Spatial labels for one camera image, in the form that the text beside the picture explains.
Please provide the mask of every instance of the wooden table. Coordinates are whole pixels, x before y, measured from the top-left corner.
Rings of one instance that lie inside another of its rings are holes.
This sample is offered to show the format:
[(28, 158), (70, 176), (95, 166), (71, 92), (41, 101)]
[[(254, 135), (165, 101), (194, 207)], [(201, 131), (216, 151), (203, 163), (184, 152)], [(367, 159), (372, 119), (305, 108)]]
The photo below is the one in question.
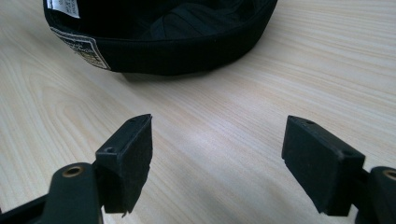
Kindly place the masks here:
[(319, 215), (280, 157), (287, 115), (395, 167), (396, 2), (279, 1), (261, 40), (214, 71), (118, 74), (84, 62), (39, 0), (0, 6), (0, 205), (46, 194), (134, 116), (154, 156), (131, 215), (105, 223), (353, 223)]

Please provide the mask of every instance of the screw hole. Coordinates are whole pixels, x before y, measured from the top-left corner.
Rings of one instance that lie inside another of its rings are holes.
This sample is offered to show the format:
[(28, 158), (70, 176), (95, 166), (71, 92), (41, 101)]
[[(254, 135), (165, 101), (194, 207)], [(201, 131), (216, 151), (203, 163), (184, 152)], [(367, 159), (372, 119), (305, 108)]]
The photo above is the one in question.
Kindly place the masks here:
[(393, 171), (393, 170), (385, 170), (385, 171), (384, 171), (384, 175), (385, 175), (387, 178), (390, 178), (390, 179), (392, 179), (392, 180), (396, 180), (396, 171)]
[(105, 148), (105, 152), (108, 152), (108, 153), (113, 153), (113, 152), (115, 152), (116, 151), (116, 149), (114, 148), (114, 147), (107, 147), (107, 148)]
[(74, 176), (80, 175), (83, 171), (84, 171), (84, 169), (81, 166), (73, 166), (73, 167), (70, 167), (69, 169), (65, 170), (62, 173), (62, 175), (64, 177), (74, 177)]

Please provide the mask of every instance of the wood grain surface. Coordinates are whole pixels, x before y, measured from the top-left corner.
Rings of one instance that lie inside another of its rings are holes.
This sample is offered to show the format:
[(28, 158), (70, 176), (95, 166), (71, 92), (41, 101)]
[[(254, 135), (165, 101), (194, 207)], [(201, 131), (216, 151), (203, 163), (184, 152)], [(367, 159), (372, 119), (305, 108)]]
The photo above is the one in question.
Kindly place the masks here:
[(132, 214), (105, 223), (354, 223), (327, 217), (280, 157), (287, 115), (396, 166), (396, 1), (279, 1), (261, 40), (214, 71), (108, 72), (50, 31), (39, 0), (0, 3), (0, 206), (46, 194), (134, 116), (154, 155)]

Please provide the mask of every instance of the plastic part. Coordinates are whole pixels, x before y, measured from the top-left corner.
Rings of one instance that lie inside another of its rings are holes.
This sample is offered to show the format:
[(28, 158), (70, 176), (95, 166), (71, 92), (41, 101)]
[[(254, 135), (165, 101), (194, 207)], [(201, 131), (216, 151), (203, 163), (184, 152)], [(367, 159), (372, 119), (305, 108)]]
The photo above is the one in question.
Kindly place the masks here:
[(5, 212), (0, 216), (1, 224), (37, 223), (43, 214), (47, 195), (25, 203), (17, 208)]
[(151, 115), (127, 120), (96, 151), (94, 166), (107, 213), (132, 212), (148, 178), (151, 158)]
[(320, 213), (347, 216), (363, 154), (315, 122), (289, 116), (282, 158)]
[(368, 189), (379, 223), (396, 223), (396, 170), (375, 167), (369, 175)]
[(103, 223), (100, 207), (92, 166), (70, 164), (53, 175), (40, 223)]

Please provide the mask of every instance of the white label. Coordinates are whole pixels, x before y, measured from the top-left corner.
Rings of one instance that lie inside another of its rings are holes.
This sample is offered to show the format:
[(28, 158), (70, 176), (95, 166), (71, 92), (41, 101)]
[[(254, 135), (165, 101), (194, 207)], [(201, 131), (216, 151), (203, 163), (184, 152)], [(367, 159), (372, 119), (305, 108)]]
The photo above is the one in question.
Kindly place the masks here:
[(47, 0), (47, 7), (79, 19), (77, 0)]

